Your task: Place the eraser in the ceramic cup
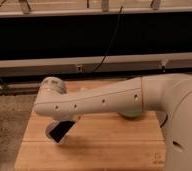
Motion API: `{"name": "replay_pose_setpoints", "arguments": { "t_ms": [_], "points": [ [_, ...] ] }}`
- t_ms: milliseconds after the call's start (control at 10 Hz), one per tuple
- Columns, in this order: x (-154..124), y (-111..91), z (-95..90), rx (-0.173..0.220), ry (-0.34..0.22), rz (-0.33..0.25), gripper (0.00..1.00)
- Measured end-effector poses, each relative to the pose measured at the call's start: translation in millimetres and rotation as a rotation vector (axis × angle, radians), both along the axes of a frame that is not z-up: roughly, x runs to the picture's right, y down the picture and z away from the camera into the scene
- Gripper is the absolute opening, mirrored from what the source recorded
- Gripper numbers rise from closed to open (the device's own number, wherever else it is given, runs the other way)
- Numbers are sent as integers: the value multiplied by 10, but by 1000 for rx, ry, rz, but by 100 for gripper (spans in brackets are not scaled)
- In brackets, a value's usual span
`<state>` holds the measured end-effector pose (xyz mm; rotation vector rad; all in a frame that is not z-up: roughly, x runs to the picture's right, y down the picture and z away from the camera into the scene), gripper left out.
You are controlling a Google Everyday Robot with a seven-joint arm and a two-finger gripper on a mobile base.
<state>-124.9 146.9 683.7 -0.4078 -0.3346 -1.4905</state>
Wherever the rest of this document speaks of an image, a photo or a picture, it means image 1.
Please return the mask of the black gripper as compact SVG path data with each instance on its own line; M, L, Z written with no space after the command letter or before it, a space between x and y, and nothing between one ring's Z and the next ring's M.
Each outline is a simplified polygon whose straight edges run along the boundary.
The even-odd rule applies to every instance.
M74 126L74 124L74 121L57 122L49 131L51 139L56 143L59 143L67 132Z

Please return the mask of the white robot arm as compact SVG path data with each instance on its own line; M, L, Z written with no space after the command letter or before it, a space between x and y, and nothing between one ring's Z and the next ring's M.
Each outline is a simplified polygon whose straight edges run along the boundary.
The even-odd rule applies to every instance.
M192 75L142 76L95 89L68 93L64 82L47 77L41 83L33 110L54 123L47 136L59 142L60 125L89 113L157 111L165 137L163 171L192 171Z

